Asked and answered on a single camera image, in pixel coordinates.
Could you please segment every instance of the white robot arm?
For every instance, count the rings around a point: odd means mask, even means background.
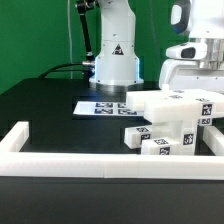
[[[86,1],[92,7],[96,1]],[[101,10],[101,52],[95,59],[90,86],[107,91],[142,87],[139,59],[134,52],[135,15],[128,0],[98,0]]]
[[[224,92],[224,1],[179,0],[172,8],[171,25],[189,42],[168,48],[160,87],[202,88]]]

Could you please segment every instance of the black logo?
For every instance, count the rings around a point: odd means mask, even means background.
[[[115,48],[113,54],[115,54],[115,55],[124,55],[124,53],[123,53],[123,51],[121,49],[120,44],[117,45],[117,47]]]

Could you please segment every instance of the green backdrop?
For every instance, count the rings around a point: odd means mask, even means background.
[[[74,61],[85,59],[78,13],[71,0]],[[167,47],[182,43],[169,21],[175,0],[129,0],[136,14],[136,55],[141,76],[158,81]],[[100,51],[100,10],[87,14],[92,48]],[[25,78],[38,77],[49,68],[70,62],[67,0],[1,0],[0,3],[0,93]],[[69,73],[50,77],[70,78]],[[75,73],[74,78],[82,78]]]

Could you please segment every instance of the black table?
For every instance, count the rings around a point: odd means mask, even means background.
[[[24,152],[139,153],[123,143],[124,128],[148,122],[73,115],[86,100],[124,102],[125,94],[89,89],[83,80],[24,80],[0,96],[0,136],[25,120]],[[0,223],[217,224],[223,195],[223,181],[0,177]]]

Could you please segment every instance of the printed marker sheet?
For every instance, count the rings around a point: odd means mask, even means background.
[[[73,114],[96,116],[143,116],[143,112],[131,111],[125,103],[78,101]]]

